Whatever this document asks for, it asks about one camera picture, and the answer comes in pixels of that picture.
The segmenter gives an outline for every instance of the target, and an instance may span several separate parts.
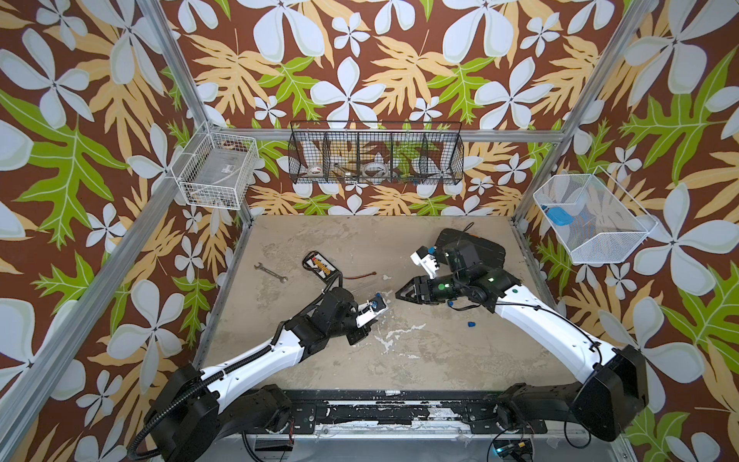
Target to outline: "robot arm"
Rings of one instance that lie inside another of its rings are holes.
[[[415,254],[412,261],[424,269],[433,268],[430,260],[443,252],[452,273],[431,277],[427,270],[428,276],[411,279],[396,292],[396,298],[437,305],[466,296],[520,327],[577,380],[555,387],[513,385],[498,404],[498,418],[505,428],[520,428],[535,419],[575,420],[597,438],[613,441],[647,405],[646,361],[635,348],[619,350],[586,333],[510,273],[486,266],[469,241],[458,240],[433,251],[424,249],[420,249],[423,257]]]
[[[192,462],[225,436],[256,429],[280,431],[291,411],[284,392],[268,385],[246,393],[274,373],[323,350],[333,337],[346,336],[354,345],[369,335],[370,326],[387,311],[379,293],[358,305],[341,287],[329,291],[331,282],[316,301],[281,322],[272,339],[201,371],[190,364],[175,371],[146,414],[143,430],[129,445],[129,458],[162,455],[165,461]],[[157,448],[137,452],[149,434]]]

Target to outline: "wire basket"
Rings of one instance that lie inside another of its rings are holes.
[[[464,146],[459,131],[429,124],[384,122],[385,129],[331,129],[301,121],[287,147],[293,183],[413,182],[457,184],[463,176]],[[397,124],[398,129],[390,126]]]
[[[238,210],[259,155],[254,138],[206,134],[177,176],[189,205]]]
[[[628,197],[635,217],[596,174],[553,175],[534,193],[572,263],[622,263],[649,236],[657,220],[617,181],[605,173]]]

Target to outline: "black wire basket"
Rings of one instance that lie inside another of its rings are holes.
[[[363,123],[346,122],[346,126]],[[462,180],[461,123],[382,122],[377,129],[331,129],[344,122],[290,122],[293,183],[443,183]]]

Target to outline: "white wire basket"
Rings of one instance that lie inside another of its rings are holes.
[[[259,159],[256,140],[219,132],[206,134],[177,176],[189,205],[238,210]]]
[[[572,263],[622,263],[657,226],[648,214],[608,173],[619,196],[631,201],[638,217],[611,192],[596,175],[553,175],[534,193],[534,200],[544,211],[557,239],[570,254]]]

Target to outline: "black pad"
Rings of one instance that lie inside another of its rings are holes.
[[[483,239],[482,237],[463,233],[458,229],[445,228],[441,231],[441,234],[439,234],[439,237],[436,239],[436,247],[441,249],[444,248],[444,245],[447,245],[450,242],[457,242],[458,240],[468,240],[469,242],[472,242],[477,250],[477,255],[483,262],[483,265],[490,268],[503,267],[503,262],[505,261],[505,249],[501,245],[488,241],[487,239]],[[443,252],[437,253],[436,260],[439,263],[448,265]]]

